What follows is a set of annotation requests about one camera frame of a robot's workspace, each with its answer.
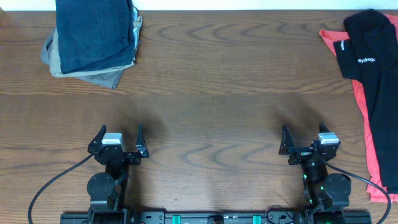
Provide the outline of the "black polo shirt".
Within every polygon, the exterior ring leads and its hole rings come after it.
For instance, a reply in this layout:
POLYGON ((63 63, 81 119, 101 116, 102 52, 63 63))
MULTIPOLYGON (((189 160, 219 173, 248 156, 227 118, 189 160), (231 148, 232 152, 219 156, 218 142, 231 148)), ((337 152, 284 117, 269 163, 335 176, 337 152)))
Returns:
POLYGON ((343 22, 347 40, 334 42, 342 76, 364 88, 368 121, 382 185, 397 193, 397 37, 379 11, 369 9, 343 22))

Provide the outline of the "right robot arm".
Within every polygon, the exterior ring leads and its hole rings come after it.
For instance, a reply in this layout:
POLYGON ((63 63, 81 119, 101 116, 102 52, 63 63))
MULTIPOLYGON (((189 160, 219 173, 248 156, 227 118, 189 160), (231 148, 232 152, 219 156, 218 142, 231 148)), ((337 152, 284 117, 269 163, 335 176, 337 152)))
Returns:
POLYGON ((328 173, 326 162, 336 157, 340 140, 323 123, 318 138, 307 147, 297 147, 288 126, 282 127, 279 154, 288 156, 289 165, 303 171, 304 197, 310 203, 295 216, 295 223, 346 223, 344 208, 349 206, 351 179, 346 174, 328 173))

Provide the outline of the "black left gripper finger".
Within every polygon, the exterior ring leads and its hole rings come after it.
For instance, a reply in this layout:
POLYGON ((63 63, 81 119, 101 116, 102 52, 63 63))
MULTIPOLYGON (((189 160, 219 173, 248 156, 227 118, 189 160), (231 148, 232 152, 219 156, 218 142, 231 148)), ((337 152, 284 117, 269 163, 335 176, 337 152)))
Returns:
POLYGON ((137 130, 137 138, 136 138, 136 148, 139 153, 146 153, 147 152, 147 144, 144 139, 144 135, 142 132, 142 125, 138 126, 137 130))
POLYGON ((101 129, 97 133, 97 135, 93 138, 93 140, 89 143, 88 149, 97 149, 102 145, 102 139, 106 134, 106 125, 102 125, 101 129))

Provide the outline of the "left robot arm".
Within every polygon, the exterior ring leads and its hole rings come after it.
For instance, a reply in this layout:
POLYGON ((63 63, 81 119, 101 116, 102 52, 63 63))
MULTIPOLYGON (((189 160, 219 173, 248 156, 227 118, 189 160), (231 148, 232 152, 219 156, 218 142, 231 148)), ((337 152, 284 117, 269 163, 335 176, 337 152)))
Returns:
POLYGON ((136 150, 124 150, 123 135, 108 133, 103 125, 98 134, 88 145, 88 152, 100 164, 104 172, 93 175, 87 183, 90 196, 88 224, 137 224, 137 212, 124 207, 129 167, 141 164, 149 157, 149 150, 144 140, 142 126, 138 126, 136 150))

